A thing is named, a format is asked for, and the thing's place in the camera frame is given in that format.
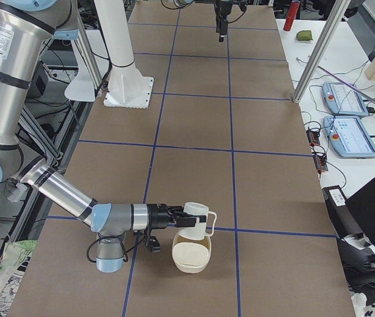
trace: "red cylinder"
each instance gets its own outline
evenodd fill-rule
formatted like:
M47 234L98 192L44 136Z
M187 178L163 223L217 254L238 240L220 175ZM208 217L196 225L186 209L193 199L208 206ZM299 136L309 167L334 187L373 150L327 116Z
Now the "red cylinder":
M293 24L294 18L296 18L296 13L298 12L299 7L300 7L300 0L292 0L292 2L290 2L289 11L287 11L287 16L286 16L286 22L283 27L284 31L290 31L290 29L292 28L292 24Z

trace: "sticker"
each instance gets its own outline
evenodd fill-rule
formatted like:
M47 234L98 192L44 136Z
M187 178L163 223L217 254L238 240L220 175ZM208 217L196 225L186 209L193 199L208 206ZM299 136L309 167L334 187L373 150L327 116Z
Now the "sticker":
M15 31L0 26L0 57L7 59Z
M345 198L341 194L340 190L329 190L329 192L336 206L340 207L346 205Z

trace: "blue and white device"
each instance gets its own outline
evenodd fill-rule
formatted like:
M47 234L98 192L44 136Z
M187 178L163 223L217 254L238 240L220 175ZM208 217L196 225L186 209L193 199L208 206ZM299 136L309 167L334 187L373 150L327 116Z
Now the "blue and white device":
M375 157L375 145L358 116L325 117L323 125L329 142L340 157Z
M325 103L332 114L346 114L351 116L369 116L362 97L341 83L324 83L322 92Z

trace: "white table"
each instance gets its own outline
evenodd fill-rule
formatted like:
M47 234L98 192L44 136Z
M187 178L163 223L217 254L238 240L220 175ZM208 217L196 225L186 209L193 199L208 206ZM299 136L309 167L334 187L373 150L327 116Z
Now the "white table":
M285 20L277 20L277 26L279 28L279 33L285 50L286 59L289 63L290 74L292 76L294 84L296 85L305 67L305 64L297 61L296 58L298 57L302 61L308 61L325 22L313 20L296 20L294 21L290 32L286 32L283 30L284 22ZM296 40L296 33L300 30L311 30L314 40L310 43L298 42ZM324 67L328 71L331 71L332 73L346 73L351 69L361 66L367 60L368 58L364 50L361 48L349 25L346 22L341 22L336 33L331 39L327 50L324 53L324 56L320 62L320 66ZM369 81L364 74L364 71L368 66L369 62L363 67L364 69L360 77L359 73L361 69L351 71L346 75L338 76L343 80L351 83L355 82L359 77L358 81L356 82L357 87L359 89L366 88L375 84L374 81ZM325 75L325 73L317 69L313 78L320 77L322 75ZM325 81L335 82L336 80L334 78L326 76L322 79L311 81L310 85L322 85ZM318 109L328 111L322 98L321 88L313 87L311 89L317 102ZM375 97L375 87L364 90L364 92L371 97ZM328 114L316 111L309 90L306 91L305 95L300 101L300 107L302 111L307 111L311 114L312 120L316 120L321 124L322 118L328 116ZM304 122L310 121L310 117L308 114L303 113L302 117ZM362 122L368 133L370 135L375 135L375 115L369 118L364 118ZM322 146L326 149L327 138L323 133L320 137L320 141ZM375 158L340 158L332 149L332 147L329 147L329 151L327 152L327 160L331 164L334 164L335 166L340 168L346 175L347 184L343 188L343 191L347 197L353 195L369 180L375 177ZM342 186L344 184L343 176L333 167L328 166L328 168L329 171L322 174L321 187L323 188L333 185Z

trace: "brown table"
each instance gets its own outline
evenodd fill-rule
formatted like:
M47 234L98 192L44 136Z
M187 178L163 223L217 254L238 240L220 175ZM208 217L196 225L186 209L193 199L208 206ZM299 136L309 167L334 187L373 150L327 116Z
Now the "brown table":
M224 43L214 23L210 5L136 4L151 105L98 100L66 173L103 203L208 205L219 218L207 268L176 268L169 228L155 231L161 253L140 246L100 273L85 258L95 235L55 206L10 317L354 316L272 10L249 6Z

